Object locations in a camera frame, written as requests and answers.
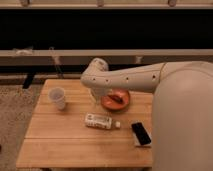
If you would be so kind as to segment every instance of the table leg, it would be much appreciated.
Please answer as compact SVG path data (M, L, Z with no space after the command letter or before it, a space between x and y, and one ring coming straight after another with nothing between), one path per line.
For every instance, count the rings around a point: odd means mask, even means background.
M42 171L52 171L50 168L41 168Z

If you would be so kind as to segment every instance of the bottle label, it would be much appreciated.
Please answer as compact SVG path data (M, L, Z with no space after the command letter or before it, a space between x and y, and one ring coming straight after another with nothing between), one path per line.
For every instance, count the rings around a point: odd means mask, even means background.
M89 113L86 115L85 124L90 127L110 129L112 124L112 118Z

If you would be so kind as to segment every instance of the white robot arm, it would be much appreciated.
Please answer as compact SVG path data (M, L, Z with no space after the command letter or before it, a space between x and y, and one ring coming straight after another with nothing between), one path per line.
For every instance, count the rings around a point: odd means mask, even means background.
M192 62L160 63L155 65L108 71L108 64L95 58L81 76L89 88L122 88L154 93L159 82L168 74Z
M153 171L213 170L213 64L172 62L108 71L94 59L81 77L89 88L154 93Z

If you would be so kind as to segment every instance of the black wall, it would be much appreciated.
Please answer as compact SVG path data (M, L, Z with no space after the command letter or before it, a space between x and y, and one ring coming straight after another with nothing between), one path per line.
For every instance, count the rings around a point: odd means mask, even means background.
M213 48L213 10L0 10L0 50Z

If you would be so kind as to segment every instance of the bottle cap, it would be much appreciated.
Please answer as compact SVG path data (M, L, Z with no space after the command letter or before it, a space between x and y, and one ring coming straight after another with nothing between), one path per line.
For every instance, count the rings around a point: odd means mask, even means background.
M116 128L120 128L120 127L121 127L121 123L118 122L118 121L116 121L116 122L115 122L115 127L116 127Z

